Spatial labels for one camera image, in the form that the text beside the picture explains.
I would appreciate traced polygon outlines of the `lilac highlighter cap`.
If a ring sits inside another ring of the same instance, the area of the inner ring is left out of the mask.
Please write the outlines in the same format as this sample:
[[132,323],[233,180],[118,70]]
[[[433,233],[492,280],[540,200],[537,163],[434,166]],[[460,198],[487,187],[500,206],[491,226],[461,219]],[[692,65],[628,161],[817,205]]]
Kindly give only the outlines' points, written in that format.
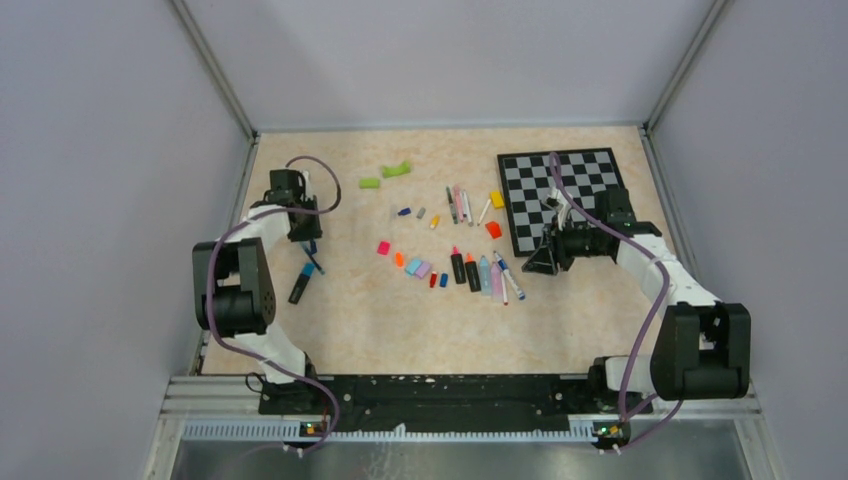
[[431,273],[431,264],[429,262],[421,262],[419,267],[416,269],[414,275],[418,279],[423,279]]

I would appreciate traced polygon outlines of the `light blue highlighter cap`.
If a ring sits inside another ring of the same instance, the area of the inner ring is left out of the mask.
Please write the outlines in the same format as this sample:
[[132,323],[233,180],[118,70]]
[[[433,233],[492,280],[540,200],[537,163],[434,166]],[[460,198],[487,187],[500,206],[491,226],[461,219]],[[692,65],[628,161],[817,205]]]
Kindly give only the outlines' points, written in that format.
[[414,275],[416,271],[420,268],[421,260],[418,258],[413,258],[409,261],[407,266],[405,267],[405,272],[407,275]]

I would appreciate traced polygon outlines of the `light blue highlighter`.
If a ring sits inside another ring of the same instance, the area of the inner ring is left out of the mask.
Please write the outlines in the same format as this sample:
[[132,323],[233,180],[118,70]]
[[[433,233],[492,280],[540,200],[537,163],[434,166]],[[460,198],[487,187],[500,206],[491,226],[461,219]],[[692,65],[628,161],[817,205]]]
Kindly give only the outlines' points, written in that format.
[[482,256],[479,263],[479,279],[481,286],[481,293],[484,296],[492,295],[492,277],[491,277],[491,267],[488,259],[485,256]]

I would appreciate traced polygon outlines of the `pink pastel highlighter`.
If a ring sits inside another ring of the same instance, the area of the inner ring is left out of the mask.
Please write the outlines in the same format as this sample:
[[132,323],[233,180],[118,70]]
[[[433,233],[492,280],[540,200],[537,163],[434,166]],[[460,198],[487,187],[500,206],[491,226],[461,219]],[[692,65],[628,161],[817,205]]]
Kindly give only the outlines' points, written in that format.
[[492,264],[489,270],[491,280],[491,295],[492,298],[499,303],[503,303],[503,280],[502,271],[497,264]]

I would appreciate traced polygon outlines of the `blue thin pen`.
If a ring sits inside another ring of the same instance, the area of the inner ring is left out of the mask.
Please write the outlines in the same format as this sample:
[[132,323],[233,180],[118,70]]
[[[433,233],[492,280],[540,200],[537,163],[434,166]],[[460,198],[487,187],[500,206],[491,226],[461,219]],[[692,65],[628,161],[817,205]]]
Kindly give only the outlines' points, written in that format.
[[324,268],[323,268],[323,267],[320,265],[320,263],[317,261],[317,258],[316,258],[317,253],[316,253],[316,254],[314,254],[314,255],[309,254],[309,242],[310,242],[310,241],[311,241],[311,240],[309,240],[308,242],[301,242],[301,243],[300,243],[300,246],[301,246],[302,250],[304,251],[304,253],[307,255],[307,257],[308,257],[308,259],[309,259],[309,262],[313,265],[314,269],[315,269],[315,270],[316,270],[319,274],[321,274],[321,275],[325,275],[325,274],[326,274],[326,272],[325,272]]

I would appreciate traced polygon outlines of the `pink translucent pen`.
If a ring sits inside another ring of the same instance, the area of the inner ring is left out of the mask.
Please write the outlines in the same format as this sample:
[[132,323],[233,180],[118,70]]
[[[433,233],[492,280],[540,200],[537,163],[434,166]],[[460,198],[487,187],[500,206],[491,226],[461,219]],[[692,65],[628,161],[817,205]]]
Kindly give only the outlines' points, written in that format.
[[456,220],[457,220],[458,223],[463,223],[465,221],[464,207],[463,207],[461,189],[458,185],[453,186],[452,195],[453,195],[453,202],[454,202],[454,207],[455,207],[455,212],[456,212]]

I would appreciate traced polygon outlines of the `orange black highlighter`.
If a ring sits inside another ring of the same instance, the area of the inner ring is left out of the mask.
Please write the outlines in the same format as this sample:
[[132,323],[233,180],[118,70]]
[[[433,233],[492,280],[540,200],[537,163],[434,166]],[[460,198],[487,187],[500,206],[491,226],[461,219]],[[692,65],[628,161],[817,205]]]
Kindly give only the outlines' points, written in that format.
[[464,262],[469,289],[473,293],[481,292],[480,270],[471,253],[467,253]]

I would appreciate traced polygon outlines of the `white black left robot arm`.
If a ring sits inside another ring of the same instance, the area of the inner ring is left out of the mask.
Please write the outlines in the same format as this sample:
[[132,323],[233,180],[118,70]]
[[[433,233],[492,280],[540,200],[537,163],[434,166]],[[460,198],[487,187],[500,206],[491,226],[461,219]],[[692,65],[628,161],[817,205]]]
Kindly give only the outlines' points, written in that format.
[[[280,241],[297,243],[315,267],[316,241],[322,237],[320,218],[301,213],[315,210],[310,174],[278,169],[269,174],[270,188],[254,202],[239,228],[224,240],[196,244],[192,249],[195,315],[208,331],[211,306],[215,330],[225,343],[255,356],[263,375],[261,393],[282,397],[297,413],[319,404],[320,386],[308,355],[288,339],[277,324],[277,299],[267,253]],[[292,377],[275,367],[280,366]]]

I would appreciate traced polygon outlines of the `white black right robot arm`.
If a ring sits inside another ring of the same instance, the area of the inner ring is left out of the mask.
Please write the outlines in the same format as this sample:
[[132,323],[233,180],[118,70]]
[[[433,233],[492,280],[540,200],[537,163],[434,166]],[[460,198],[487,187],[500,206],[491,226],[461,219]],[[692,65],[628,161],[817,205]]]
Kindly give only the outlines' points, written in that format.
[[544,204],[555,217],[526,273],[556,275],[578,258],[609,257],[652,302],[660,330],[648,361],[652,392],[664,400],[740,398],[750,381],[751,315],[701,286],[668,248],[660,230],[635,217],[625,189],[595,193],[589,214],[558,188]]

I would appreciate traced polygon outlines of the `grey cap white marker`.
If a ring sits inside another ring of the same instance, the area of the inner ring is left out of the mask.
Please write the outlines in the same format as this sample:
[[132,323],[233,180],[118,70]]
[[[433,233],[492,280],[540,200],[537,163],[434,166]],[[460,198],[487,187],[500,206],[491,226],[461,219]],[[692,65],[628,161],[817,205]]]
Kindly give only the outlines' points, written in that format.
[[468,204],[469,204],[468,206],[469,206],[470,219],[472,220],[472,223],[470,225],[468,223],[467,224],[469,226],[473,227],[474,226],[473,212],[472,212],[472,209],[471,209],[470,198],[469,198],[468,193],[467,193],[467,198],[468,198]]

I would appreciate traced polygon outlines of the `red white thin pen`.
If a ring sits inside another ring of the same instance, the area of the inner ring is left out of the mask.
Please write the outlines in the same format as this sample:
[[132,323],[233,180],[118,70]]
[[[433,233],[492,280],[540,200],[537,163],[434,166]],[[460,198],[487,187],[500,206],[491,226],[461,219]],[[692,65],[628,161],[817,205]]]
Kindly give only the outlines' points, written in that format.
[[508,281],[506,279],[505,272],[500,272],[500,281],[501,281],[501,299],[504,306],[509,305],[509,286]]

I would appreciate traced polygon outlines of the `pink black highlighter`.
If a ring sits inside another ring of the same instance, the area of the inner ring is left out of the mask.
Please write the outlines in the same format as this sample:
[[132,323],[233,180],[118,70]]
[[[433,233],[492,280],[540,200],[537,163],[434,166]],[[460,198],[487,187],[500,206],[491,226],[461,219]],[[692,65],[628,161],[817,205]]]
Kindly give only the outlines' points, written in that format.
[[450,262],[455,283],[458,285],[465,284],[467,282],[465,264],[463,256],[457,246],[452,247]]

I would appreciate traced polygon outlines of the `green thin pen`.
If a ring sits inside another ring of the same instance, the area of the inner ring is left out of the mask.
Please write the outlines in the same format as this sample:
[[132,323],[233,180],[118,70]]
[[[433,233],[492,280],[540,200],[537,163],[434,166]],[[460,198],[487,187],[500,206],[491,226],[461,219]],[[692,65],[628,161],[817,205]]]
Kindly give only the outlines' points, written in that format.
[[447,202],[448,202],[448,207],[449,207],[450,215],[451,215],[451,218],[452,218],[452,222],[453,222],[453,224],[458,224],[459,218],[458,218],[456,203],[455,203],[455,200],[454,200],[452,189],[451,189],[450,186],[446,186],[445,191],[446,191]]

